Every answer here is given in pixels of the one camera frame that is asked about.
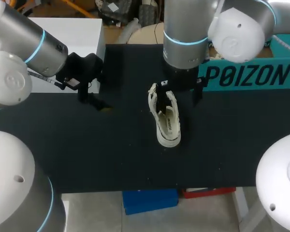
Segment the cardboard box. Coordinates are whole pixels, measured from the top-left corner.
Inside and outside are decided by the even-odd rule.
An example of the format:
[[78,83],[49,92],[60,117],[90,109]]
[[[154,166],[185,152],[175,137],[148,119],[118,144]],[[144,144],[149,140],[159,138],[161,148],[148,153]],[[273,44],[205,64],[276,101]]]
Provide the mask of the cardboard box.
[[[290,35],[279,38],[290,45]],[[272,39],[256,59],[242,64],[211,60],[200,65],[199,76],[210,79],[205,91],[290,88],[290,50]]]

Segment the black table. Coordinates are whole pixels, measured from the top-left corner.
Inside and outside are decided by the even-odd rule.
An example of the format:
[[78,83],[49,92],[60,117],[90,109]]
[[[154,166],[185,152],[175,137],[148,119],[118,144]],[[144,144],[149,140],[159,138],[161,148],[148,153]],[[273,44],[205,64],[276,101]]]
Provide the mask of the black table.
[[160,45],[109,45],[99,113],[74,94],[34,93],[0,111],[0,131],[20,138],[59,192],[255,185],[258,162],[290,134],[290,89],[206,92],[192,107],[176,93],[182,141],[162,147],[147,91],[165,80]]

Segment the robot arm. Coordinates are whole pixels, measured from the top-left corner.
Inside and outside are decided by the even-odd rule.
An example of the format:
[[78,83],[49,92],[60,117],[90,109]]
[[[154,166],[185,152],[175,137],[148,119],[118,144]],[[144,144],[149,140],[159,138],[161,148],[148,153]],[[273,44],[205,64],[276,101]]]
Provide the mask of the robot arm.
[[170,69],[200,65],[207,39],[225,59],[242,63],[272,35],[290,34],[290,0],[168,0],[164,21],[163,57]]
[[[27,68],[61,89],[78,90],[80,102],[99,109],[88,84],[99,78],[102,64],[95,54],[68,55],[65,44],[0,0],[0,109],[24,101],[31,93]],[[52,76],[58,82],[47,79]]]
[[27,67],[51,77],[67,57],[66,45],[0,1],[0,109],[24,101],[31,93]]

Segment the white sneaker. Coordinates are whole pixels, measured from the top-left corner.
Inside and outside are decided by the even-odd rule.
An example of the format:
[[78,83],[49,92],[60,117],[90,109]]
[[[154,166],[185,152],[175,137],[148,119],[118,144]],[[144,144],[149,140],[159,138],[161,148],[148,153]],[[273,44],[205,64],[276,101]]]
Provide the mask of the white sneaker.
[[171,91],[166,92],[170,105],[166,106],[166,114],[162,111],[157,113],[157,94],[155,89],[157,84],[154,83],[148,91],[148,105],[153,114],[157,125],[157,139],[162,146],[175,147],[180,142],[180,123],[177,101]]

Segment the white floor tile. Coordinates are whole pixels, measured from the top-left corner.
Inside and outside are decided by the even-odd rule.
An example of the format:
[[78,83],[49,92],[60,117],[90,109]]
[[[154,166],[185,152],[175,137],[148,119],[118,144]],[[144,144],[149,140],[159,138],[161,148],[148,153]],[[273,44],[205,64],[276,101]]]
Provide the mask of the white floor tile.
[[66,232],[121,232],[121,192],[63,194],[69,201]]
[[231,195],[180,199],[177,207],[125,215],[122,232],[238,232]]

